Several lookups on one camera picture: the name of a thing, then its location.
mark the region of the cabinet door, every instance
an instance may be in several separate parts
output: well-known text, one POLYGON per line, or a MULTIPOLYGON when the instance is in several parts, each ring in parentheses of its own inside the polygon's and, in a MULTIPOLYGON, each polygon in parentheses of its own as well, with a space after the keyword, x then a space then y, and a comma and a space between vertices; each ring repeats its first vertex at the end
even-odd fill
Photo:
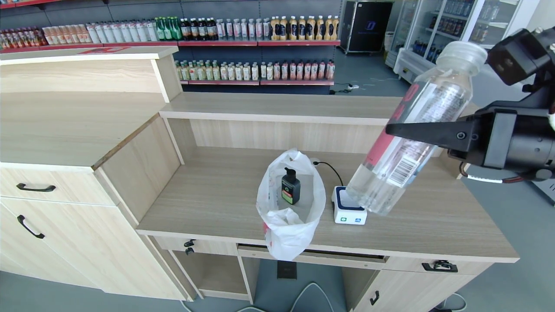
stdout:
POLYGON ((22 222, 29 230, 18 221, 18 216, 19 214, 12 214, 0 205, 0 270, 60 283, 95 287, 46 244, 51 239, 50 235, 40 239, 29 232, 30 230, 38 235, 42 231, 40 227, 34 227, 34 216, 22 214, 22 222))
POLYGON ((474 277, 474 275, 456 273, 382 270, 362 298, 362 304, 355 311, 430 311, 474 277))
POLYGON ((20 199, 3 204, 33 220, 44 242, 105 292, 185 299, 118 207, 20 199))

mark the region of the bottle cap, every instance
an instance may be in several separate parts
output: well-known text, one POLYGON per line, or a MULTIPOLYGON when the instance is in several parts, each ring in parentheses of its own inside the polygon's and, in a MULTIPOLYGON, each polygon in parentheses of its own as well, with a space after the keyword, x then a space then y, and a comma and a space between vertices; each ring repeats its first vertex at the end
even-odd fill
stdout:
POLYGON ((439 67, 456 67, 476 76, 487 59, 487 52, 478 44, 466 41, 449 42, 437 57, 439 67))
POLYGON ((287 180, 295 181, 295 179, 297 178, 297 171, 285 167, 285 172, 287 172, 287 180))

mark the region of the counter top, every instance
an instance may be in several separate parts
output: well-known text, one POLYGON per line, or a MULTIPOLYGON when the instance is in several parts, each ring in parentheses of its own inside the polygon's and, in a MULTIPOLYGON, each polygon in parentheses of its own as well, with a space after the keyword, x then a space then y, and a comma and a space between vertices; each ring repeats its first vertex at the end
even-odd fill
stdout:
MULTIPOLYGON (((184 92, 160 116, 181 119, 385 125, 400 97, 184 92)), ((470 104, 463 115, 477 107, 470 104)))
POLYGON ((92 167, 165 103, 156 93, 4 93, 0 161, 92 167))
POLYGON ((78 48, 46 51, 30 51, 0 54, 0 66, 16 64, 50 63, 50 62, 74 62, 74 61, 97 61, 116 59, 160 59, 179 50, 173 46, 155 47, 121 47, 121 48, 78 48), (99 50, 105 53, 83 52, 99 50))
MULTIPOLYGON (((197 148, 174 174, 137 227, 145 235, 265 245, 256 211, 260 179, 282 151, 197 148)), ((364 155, 307 152, 332 164, 349 181, 364 155)), ((339 184, 318 167, 331 194, 339 184)), ((366 225, 333 221, 326 208, 309 249, 424 259, 513 263, 518 254, 460 180, 431 159, 386 217, 366 225)))

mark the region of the glass door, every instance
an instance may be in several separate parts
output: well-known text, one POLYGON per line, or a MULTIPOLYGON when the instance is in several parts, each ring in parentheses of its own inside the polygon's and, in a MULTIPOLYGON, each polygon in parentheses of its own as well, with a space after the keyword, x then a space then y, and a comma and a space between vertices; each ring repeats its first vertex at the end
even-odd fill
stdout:
POLYGON ((468 41, 490 49, 506 36, 507 27, 522 0, 486 0, 468 41))
POLYGON ((425 57, 428 45, 431 42, 433 30, 437 23, 437 15, 442 8, 443 0, 421 1, 414 21, 414 27, 409 41, 408 49, 425 57))
POLYGON ((435 64, 437 57, 449 42, 461 40, 474 5, 475 0, 447 0, 443 11, 438 9, 433 12, 430 27, 426 29, 433 33, 430 48, 425 51, 428 61, 435 64), (439 24, 434 29, 432 26, 437 20, 439 24))
POLYGON ((405 46, 407 41, 408 32, 411 28, 412 21, 416 14, 416 7, 418 0, 405 0, 399 14, 399 22, 393 35, 393 43, 391 50, 399 52, 399 49, 405 46))

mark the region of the white plastic bag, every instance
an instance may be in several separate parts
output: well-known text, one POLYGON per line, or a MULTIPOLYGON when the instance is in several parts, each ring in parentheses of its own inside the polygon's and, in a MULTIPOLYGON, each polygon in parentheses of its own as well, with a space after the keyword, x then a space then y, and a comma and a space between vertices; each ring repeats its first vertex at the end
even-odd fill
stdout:
POLYGON ((277 260, 291 261, 305 250, 314 236, 326 205, 326 190, 310 159, 297 150, 277 157, 258 187, 256 208, 264 221, 266 245, 277 260), (281 197, 285 167, 297 171, 300 199, 290 205, 281 197))

